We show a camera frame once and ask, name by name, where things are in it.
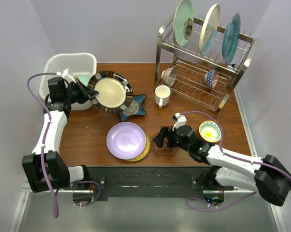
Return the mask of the mint flower plate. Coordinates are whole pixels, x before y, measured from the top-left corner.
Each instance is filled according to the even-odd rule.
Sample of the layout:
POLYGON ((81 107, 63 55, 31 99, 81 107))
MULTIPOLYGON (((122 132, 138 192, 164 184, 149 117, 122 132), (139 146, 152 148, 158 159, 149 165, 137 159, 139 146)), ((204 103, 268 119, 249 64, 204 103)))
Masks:
POLYGON ((173 22, 174 38, 178 46, 189 41, 194 24, 194 8, 191 0, 182 0, 176 8, 173 22))
POLYGON ((89 77, 83 75, 75 76, 75 79, 78 79, 86 87, 88 86, 88 83, 90 81, 89 77))

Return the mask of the black striped plate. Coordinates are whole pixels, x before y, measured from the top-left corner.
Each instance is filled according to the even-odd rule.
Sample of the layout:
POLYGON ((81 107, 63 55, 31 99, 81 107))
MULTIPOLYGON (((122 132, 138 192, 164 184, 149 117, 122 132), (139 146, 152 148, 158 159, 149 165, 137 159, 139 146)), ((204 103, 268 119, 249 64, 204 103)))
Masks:
POLYGON ((133 89, 129 81, 114 71, 101 71, 94 74, 87 87, 98 93, 90 100, 91 103, 108 114, 125 111, 133 100, 133 89))

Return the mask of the blue star-shaped dish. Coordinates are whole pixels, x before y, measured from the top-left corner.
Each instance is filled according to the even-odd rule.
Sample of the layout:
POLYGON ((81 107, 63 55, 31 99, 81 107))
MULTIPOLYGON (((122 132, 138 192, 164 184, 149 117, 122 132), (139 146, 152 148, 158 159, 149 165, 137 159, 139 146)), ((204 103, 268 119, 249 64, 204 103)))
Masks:
POLYGON ((130 106, 125 111, 119 113, 121 121, 127 121, 130 116, 145 116, 147 112, 143 108, 143 102, 146 98, 146 94, 133 95, 130 106))

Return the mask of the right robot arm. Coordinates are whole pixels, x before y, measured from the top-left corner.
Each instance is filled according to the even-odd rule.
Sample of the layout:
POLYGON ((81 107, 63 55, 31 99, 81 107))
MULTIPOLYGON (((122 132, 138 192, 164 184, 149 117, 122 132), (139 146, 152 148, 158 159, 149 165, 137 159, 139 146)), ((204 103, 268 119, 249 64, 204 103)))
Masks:
POLYGON ((162 127, 153 138, 153 143, 162 148, 178 147, 199 163, 212 165, 206 176, 206 185, 216 190, 231 186, 258 193, 267 202, 283 206, 291 191, 291 174, 274 156, 249 157, 200 139, 188 125, 177 129, 162 127))

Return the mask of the white plastic bin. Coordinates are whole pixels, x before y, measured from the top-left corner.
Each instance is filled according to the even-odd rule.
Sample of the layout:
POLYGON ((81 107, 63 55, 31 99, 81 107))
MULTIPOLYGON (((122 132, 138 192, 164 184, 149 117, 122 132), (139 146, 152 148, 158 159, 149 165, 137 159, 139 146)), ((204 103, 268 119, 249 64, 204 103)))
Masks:
MULTIPOLYGON (((97 72, 97 59, 91 53, 57 54, 47 61, 43 73, 62 72, 66 68, 72 70, 73 76, 86 76, 89 80, 97 72)), ((47 80, 51 77, 50 75, 42 76, 39 95, 43 100, 49 94, 47 80)), ((71 107, 73 111, 87 110, 92 107, 92 103, 90 101, 84 104, 74 103, 71 107)))

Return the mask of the clear glass dish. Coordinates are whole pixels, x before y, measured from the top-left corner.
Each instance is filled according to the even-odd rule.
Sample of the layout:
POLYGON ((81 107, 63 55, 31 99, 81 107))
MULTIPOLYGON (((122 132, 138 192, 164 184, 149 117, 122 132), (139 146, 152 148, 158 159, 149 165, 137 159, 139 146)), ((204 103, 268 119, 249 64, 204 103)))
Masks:
POLYGON ((163 147, 159 148, 157 146, 157 144, 153 141, 153 139, 159 134, 159 132, 155 133, 152 137, 152 148, 155 154, 159 155, 159 156, 164 156, 164 157, 172 157, 175 156, 178 151, 179 148, 178 147, 174 147, 174 148, 168 148, 167 147, 167 143, 168 143, 168 139, 165 138, 164 139, 164 143, 163 143, 163 147))

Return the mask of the yellow patterned plate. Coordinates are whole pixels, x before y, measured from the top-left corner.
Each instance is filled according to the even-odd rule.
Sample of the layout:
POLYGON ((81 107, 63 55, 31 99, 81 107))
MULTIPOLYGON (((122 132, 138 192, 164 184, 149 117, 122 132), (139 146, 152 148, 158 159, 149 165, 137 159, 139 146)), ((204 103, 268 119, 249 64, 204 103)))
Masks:
POLYGON ((151 148, 151 141, 150 141, 147 134, 145 134, 145 136, 146 136, 146 145, 145 145, 144 150, 137 157, 132 158, 132 159, 127 159, 127 161, 137 162, 137 161, 144 159, 148 155, 150 148, 151 148))

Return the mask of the lavender plate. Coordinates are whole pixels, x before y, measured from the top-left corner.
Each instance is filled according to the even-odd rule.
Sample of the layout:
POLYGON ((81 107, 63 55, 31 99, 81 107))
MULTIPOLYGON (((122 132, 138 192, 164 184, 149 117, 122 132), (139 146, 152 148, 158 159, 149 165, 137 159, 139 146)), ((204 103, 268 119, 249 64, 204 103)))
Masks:
POLYGON ((131 122, 121 122, 109 130, 106 144, 116 158, 130 160, 142 153, 146 140, 145 132, 140 126, 131 122))

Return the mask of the white mug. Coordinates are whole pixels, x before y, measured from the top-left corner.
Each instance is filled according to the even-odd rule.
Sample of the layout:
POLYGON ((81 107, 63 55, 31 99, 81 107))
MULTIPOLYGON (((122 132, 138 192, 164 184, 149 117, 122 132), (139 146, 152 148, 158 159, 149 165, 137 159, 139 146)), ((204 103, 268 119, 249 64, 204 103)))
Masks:
POLYGON ((168 86, 161 85, 155 89, 155 103, 162 108, 169 102, 171 90, 168 86))

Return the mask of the yellow blue small bowl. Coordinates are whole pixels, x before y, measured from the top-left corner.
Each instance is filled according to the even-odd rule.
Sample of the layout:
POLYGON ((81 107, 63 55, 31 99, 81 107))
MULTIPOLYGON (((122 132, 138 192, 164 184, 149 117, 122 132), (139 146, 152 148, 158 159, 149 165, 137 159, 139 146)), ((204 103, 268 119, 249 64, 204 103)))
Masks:
POLYGON ((222 138, 222 131, 218 124, 214 121, 204 121, 199 126, 199 134, 202 139, 210 142, 216 143, 219 142, 222 138))

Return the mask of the red patterned bowl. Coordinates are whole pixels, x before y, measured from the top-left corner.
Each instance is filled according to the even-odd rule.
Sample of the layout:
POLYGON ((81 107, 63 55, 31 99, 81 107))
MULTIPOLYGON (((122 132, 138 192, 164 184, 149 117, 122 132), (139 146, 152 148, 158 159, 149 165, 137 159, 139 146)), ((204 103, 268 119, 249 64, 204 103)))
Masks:
POLYGON ((164 70, 161 74, 161 78, 165 85, 172 87, 177 79, 178 70, 176 67, 171 67, 164 70))

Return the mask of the metal dish rack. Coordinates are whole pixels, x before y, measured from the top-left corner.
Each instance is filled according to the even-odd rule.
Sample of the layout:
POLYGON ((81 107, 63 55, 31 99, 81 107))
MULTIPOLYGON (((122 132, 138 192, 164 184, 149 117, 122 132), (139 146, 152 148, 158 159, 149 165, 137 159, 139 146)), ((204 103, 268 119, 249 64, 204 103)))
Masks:
POLYGON ((161 52, 162 50, 170 52, 173 56, 171 66, 178 70, 171 91, 208 108, 214 116, 218 116, 251 64, 260 41, 241 33, 234 59, 230 65, 226 65, 222 57, 224 27, 218 26, 218 34, 212 42, 210 51, 203 56, 198 43, 204 21, 198 17, 194 18, 191 38, 183 47, 178 46, 175 41, 173 22, 174 15, 171 15, 158 31, 154 81, 157 85, 163 84, 159 71, 161 52), (214 89, 209 88, 204 80, 210 70, 219 72, 214 89))

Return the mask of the beige blue plate in rack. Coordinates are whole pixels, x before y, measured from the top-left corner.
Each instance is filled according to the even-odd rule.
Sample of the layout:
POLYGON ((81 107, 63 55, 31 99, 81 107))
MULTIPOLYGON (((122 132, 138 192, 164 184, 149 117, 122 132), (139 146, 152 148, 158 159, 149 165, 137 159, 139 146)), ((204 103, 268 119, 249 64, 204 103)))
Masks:
POLYGON ((199 39, 199 51, 203 56, 208 53, 211 44, 216 37, 220 15, 221 8, 220 5, 216 3, 210 7, 205 17, 199 39))

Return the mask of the mint flower plate in rack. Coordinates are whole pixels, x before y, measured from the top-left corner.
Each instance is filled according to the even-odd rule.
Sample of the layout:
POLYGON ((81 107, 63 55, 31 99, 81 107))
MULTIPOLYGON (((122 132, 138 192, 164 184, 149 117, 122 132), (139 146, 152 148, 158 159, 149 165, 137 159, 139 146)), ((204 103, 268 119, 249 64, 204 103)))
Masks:
POLYGON ((182 0, 176 8, 173 22, 174 38, 178 46, 189 41, 194 24, 194 8, 191 0, 182 0))

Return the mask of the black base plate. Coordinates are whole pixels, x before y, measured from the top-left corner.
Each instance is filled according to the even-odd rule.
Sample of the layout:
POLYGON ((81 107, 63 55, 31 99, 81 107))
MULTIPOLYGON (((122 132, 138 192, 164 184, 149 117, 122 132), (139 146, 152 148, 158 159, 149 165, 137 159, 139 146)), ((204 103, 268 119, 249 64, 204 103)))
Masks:
POLYGON ((206 190, 220 190, 198 181, 211 167, 88 167, 88 171, 99 184, 101 201, 109 197, 201 198, 206 190))

